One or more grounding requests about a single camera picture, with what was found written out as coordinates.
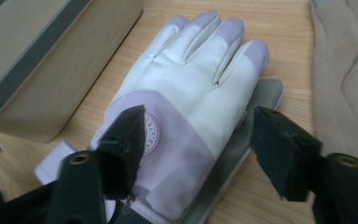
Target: glove fingertip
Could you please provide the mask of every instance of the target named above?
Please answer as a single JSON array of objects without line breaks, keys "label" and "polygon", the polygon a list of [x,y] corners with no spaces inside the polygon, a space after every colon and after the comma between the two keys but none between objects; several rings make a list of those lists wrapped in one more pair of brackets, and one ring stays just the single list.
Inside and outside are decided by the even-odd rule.
[{"label": "glove fingertip", "polygon": [[175,16],[167,20],[164,24],[164,26],[168,25],[175,25],[179,28],[179,30],[182,30],[185,26],[187,26],[190,23],[188,19],[186,19],[183,16]]},{"label": "glove fingertip", "polygon": [[228,19],[222,23],[217,29],[215,35],[218,35],[226,40],[227,44],[231,46],[239,37],[243,37],[245,26],[243,21],[239,19]]},{"label": "glove fingertip", "polygon": [[252,40],[243,55],[252,62],[258,75],[261,74],[269,62],[267,45],[259,39]]}]

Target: glove finger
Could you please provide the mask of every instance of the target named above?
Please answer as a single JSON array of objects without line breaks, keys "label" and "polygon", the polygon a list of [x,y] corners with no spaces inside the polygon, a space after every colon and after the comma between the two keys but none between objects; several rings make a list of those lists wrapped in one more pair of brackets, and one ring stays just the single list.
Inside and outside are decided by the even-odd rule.
[{"label": "glove finger", "polygon": [[246,105],[268,61],[269,51],[266,44],[261,40],[251,40],[238,49],[215,85],[228,99],[240,94]]},{"label": "glove finger", "polygon": [[238,19],[224,21],[202,46],[188,59],[188,64],[207,64],[205,75],[214,75],[213,83],[218,82],[224,69],[238,50],[245,27]]},{"label": "glove finger", "polygon": [[150,43],[144,55],[156,57],[156,55],[166,46],[172,38],[185,28],[190,21],[182,16],[172,17],[167,20]]},{"label": "glove finger", "polygon": [[199,14],[159,54],[178,63],[186,59],[216,30],[220,17],[215,11]]}]

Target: gray fabric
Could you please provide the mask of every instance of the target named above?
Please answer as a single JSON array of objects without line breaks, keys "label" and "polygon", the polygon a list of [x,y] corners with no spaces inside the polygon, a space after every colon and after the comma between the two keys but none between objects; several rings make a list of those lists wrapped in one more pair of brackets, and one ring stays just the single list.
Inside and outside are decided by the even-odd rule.
[{"label": "gray fabric", "polygon": [[313,98],[323,154],[358,158],[358,0],[314,0]]},{"label": "gray fabric", "polygon": [[258,105],[274,108],[279,103],[281,96],[282,83],[280,80],[261,79],[258,81],[252,98],[246,107],[248,113],[245,120],[230,137],[196,199],[182,215],[180,223],[202,223],[205,221],[210,213],[210,208],[214,206],[220,196],[219,191],[230,180],[243,155],[250,150],[254,109]]}]

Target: lavender glove panel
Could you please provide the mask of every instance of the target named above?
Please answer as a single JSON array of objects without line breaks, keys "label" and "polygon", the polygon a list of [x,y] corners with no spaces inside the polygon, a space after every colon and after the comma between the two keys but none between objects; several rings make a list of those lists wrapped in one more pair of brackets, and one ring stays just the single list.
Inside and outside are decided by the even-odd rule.
[{"label": "lavender glove panel", "polygon": [[201,29],[203,29],[216,17],[218,17],[218,15],[215,11],[204,12],[199,14],[198,17],[194,18],[194,20],[190,24],[198,25]]},{"label": "lavender glove panel", "polygon": [[227,44],[231,46],[234,41],[243,36],[245,26],[239,19],[228,19],[222,23],[217,29],[215,35],[218,35],[227,41]]},{"label": "lavender glove panel", "polygon": [[107,109],[98,139],[118,114],[135,105],[145,106],[146,143],[134,193],[137,201],[170,221],[189,206],[214,165],[214,157],[193,127],[157,91],[133,91]]},{"label": "lavender glove panel", "polygon": [[257,74],[260,74],[269,62],[269,50],[266,44],[258,39],[252,40],[243,54],[253,63]]}]

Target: circular logo patch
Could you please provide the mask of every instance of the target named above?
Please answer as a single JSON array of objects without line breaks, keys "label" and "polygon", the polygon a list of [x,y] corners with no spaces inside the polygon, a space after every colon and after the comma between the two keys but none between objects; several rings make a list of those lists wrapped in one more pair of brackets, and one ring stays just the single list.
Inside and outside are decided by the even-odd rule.
[{"label": "circular logo patch", "polygon": [[158,124],[155,118],[145,112],[145,152],[144,156],[149,154],[157,145],[159,138]]}]

